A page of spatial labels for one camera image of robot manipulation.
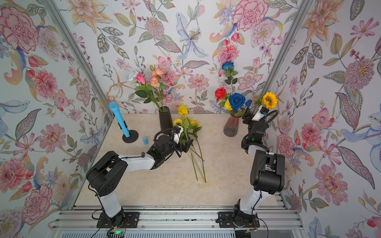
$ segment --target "blue rose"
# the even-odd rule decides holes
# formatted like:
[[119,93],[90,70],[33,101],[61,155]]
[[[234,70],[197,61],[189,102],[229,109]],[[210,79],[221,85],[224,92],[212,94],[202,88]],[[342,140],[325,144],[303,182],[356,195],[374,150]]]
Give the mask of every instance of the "blue rose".
[[234,110],[238,110],[241,106],[243,106],[245,101],[245,96],[239,93],[235,93],[229,97],[230,106],[232,106]]
[[226,62],[225,64],[222,65],[223,70],[229,70],[229,68],[234,69],[234,65],[231,61]]

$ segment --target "red rose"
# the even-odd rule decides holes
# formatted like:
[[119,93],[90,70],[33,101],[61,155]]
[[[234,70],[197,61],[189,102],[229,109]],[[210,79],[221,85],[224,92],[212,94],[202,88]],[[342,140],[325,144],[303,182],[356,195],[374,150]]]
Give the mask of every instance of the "red rose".
[[226,96],[226,89],[225,88],[218,88],[215,92],[215,95],[217,97],[217,102],[224,98]]

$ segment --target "mounting plate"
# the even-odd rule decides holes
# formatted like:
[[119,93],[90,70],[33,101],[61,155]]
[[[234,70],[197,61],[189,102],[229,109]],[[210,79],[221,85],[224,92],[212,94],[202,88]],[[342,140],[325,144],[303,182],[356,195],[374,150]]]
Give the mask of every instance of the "mounting plate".
[[[139,213],[138,212],[125,212],[124,215],[126,216],[126,219],[129,219],[130,221],[127,223],[127,225],[123,225],[120,228],[137,228],[138,222],[139,222]],[[112,228],[112,225],[108,224],[108,221],[105,220],[105,215],[102,212],[100,215],[100,220],[98,221],[96,227],[97,228]]]

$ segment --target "sunflower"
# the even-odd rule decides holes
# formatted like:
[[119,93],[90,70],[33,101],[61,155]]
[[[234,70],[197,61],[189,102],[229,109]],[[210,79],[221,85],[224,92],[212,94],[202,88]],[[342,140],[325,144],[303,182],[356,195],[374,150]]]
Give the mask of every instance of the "sunflower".
[[270,108],[271,110],[273,108],[275,108],[275,106],[277,105],[278,103],[278,99],[277,99],[277,96],[272,93],[272,92],[267,92],[263,98],[262,98],[262,101],[263,101],[263,105],[266,107],[266,108]]

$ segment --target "blue cylinder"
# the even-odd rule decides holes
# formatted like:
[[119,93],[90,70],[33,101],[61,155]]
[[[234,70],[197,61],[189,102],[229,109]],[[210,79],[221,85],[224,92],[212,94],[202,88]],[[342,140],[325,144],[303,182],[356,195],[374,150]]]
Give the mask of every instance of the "blue cylinder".
[[114,113],[115,117],[117,118],[120,127],[122,128],[123,134],[126,137],[130,137],[130,132],[128,131],[128,129],[124,125],[123,117],[120,114],[119,105],[116,102],[110,102],[109,106],[110,106],[110,109],[112,110],[112,112]]

